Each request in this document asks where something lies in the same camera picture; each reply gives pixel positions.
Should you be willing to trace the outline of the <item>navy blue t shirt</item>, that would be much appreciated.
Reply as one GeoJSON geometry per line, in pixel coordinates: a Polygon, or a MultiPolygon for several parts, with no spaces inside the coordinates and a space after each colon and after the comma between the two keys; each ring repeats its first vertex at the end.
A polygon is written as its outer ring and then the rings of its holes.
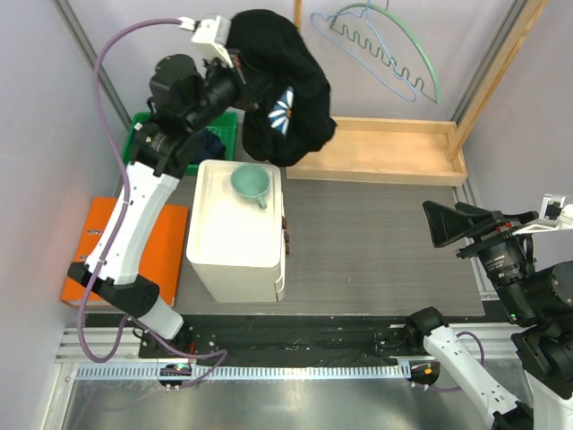
{"type": "Polygon", "coordinates": [[[220,138],[209,129],[204,129],[200,134],[201,151],[199,152],[199,159],[224,159],[226,154],[226,146],[222,143],[220,138]]]}

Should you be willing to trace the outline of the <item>black t shirt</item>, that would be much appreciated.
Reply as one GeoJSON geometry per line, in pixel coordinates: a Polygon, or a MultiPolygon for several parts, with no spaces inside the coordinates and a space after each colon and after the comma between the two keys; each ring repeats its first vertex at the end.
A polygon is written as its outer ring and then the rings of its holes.
{"type": "Polygon", "coordinates": [[[286,168],[332,139],[337,123],[330,115],[329,81],[290,20],[267,9],[237,13],[227,47],[274,80],[259,108],[244,114],[248,155],[286,168]]]}

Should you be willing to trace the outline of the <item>light blue wire hanger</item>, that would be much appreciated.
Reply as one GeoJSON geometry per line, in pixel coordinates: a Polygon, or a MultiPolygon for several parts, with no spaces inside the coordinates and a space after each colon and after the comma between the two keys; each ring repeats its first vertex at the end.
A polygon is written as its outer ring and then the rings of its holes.
{"type": "Polygon", "coordinates": [[[413,33],[386,7],[372,1],[357,1],[331,14],[310,13],[310,24],[326,40],[349,55],[383,88],[408,103],[417,101],[424,80],[412,78],[408,67],[400,65],[390,52],[371,15],[380,14],[406,36],[424,63],[427,55],[413,33]]]}

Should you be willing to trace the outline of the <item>green hanger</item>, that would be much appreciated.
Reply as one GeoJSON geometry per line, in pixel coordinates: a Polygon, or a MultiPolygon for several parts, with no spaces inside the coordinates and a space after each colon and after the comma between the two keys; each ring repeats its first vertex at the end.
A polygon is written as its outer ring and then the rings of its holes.
{"type": "MultiPolygon", "coordinates": [[[[386,2],[384,5],[375,5],[386,7],[390,13],[399,18],[395,13],[389,10],[389,2],[386,2]]],[[[434,105],[439,105],[442,102],[440,78],[436,68],[434,67],[433,61],[430,58],[430,55],[426,52],[426,49],[423,47],[423,44],[419,38],[414,34],[412,30],[408,28],[405,21],[399,18],[400,21],[405,24],[406,28],[413,33],[417,41],[420,42],[421,47],[424,49],[427,55],[426,63],[423,62],[406,36],[404,36],[388,19],[384,18],[380,14],[372,14],[371,19],[377,30],[382,35],[390,52],[398,60],[398,63],[409,68],[411,77],[413,79],[418,78],[424,80],[425,85],[423,87],[423,92],[418,96],[417,101],[426,99],[434,105]]]]}

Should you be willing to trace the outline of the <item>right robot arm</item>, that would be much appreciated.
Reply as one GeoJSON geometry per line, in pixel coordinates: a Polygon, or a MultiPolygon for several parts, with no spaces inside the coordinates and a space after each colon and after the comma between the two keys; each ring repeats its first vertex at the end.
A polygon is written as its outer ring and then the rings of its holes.
{"type": "Polygon", "coordinates": [[[426,307],[406,318],[404,341],[434,357],[472,401],[490,429],[572,427],[572,263],[535,267],[535,234],[572,228],[572,204],[546,194],[539,211],[504,214],[458,202],[450,208],[426,201],[432,244],[460,239],[460,259],[475,258],[491,282],[533,397],[526,405],[504,388],[460,343],[446,318],[426,307]]]}

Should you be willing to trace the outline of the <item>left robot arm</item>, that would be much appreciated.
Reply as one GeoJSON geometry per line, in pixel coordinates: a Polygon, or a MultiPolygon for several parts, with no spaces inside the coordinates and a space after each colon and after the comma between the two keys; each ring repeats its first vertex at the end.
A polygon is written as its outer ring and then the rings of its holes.
{"type": "Polygon", "coordinates": [[[129,161],[120,165],[123,190],[87,261],[68,269],[69,278],[157,333],[159,346],[171,357],[189,350],[191,336],[158,285],[141,275],[141,257],[168,197],[201,146],[202,130],[230,107],[256,108],[255,87],[262,79],[237,49],[205,67],[200,73],[186,55],[156,65],[150,117],[134,134],[129,161]]]}

